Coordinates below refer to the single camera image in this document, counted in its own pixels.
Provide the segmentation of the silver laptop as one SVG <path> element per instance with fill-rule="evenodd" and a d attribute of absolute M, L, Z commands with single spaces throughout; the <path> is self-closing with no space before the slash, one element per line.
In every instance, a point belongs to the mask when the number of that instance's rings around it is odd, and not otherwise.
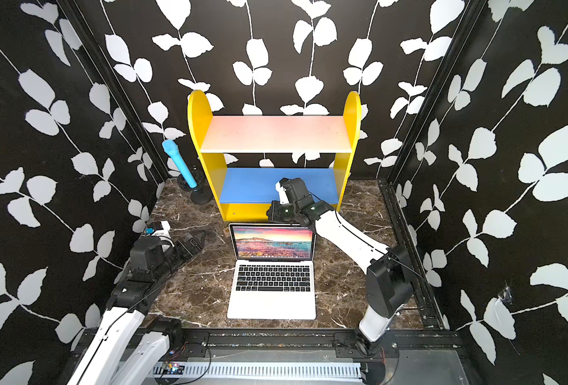
<path fill-rule="evenodd" d="M 232 223 L 229 319 L 314 320 L 315 234 L 285 224 Z"/>

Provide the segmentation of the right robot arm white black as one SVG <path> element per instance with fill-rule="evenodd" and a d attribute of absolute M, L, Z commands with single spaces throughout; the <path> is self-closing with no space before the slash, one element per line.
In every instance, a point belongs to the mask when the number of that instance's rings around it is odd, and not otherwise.
<path fill-rule="evenodd" d="M 275 184 L 279 199 L 266 214 L 270 221 L 311 229 L 345 253 L 366 275 L 368 308 L 357 328 L 357 345 L 374 350 L 396 314 L 414 294 L 406 250 L 393 250 L 345 220 L 329 203 L 312 194 L 301 178 L 283 178 Z"/>

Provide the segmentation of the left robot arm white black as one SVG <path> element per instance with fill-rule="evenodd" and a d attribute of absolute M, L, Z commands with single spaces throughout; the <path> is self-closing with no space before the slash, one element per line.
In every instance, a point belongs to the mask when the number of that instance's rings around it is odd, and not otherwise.
<path fill-rule="evenodd" d="M 91 343 L 67 365 L 62 384 L 141 384 L 166 354 L 187 346 L 179 320 L 143 322 L 168 281 L 203 251 L 205 238 L 199 230 L 175 241 L 166 229 L 139 237 Z"/>

